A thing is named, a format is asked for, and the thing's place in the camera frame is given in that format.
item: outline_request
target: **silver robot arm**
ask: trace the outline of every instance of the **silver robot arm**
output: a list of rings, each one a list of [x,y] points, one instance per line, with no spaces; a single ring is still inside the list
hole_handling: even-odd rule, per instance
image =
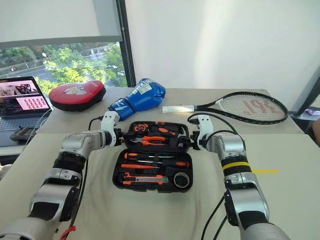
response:
[[[61,222],[69,221],[78,205],[82,170],[92,151],[121,144],[115,111],[105,112],[101,130],[72,133],[62,142],[53,168],[30,204],[30,214],[0,232],[2,240],[52,240]]]
[[[241,240],[290,240],[269,222],[269,208],[256,175],[251,171],[246,148],[239,135],[214,135],[208,115],[197,115],[199,132],[194,139],[199,149],[217,153],[226,192],[225,210],[229,223],[239,227]]]

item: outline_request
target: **laptop screen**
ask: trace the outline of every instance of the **laptop screen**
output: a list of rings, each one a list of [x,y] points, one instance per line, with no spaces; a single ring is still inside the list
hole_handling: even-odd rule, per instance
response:
[[[41,114],[49,109],[32,76],[0,79],[0,117]]]

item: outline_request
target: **pliers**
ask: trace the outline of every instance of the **pliers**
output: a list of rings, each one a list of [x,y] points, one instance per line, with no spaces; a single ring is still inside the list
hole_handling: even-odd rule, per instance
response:
[[[163,136],[144,136],[144,137],[137,137],[131,140],[134,143],[141,143],[142,146],[149,146],[149,145],[165,145],[164,143],[152,143],[149,141],[162,141],[165,142],[167,138]]]

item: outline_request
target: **white wall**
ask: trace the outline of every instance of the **white wall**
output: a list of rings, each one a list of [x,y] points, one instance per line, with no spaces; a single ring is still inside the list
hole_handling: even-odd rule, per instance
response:
[[[137,80],[267,89],[290,110],[320,65],[320,0],[127,0],[126,8]]]

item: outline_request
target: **laptop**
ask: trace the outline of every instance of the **laptop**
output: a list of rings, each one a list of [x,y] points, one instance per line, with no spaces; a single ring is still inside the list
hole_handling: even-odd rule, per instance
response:
[[[24,145],[10,136],[21,128],[34,128],[49,109],[33,76],[0,79],[0,147]]]

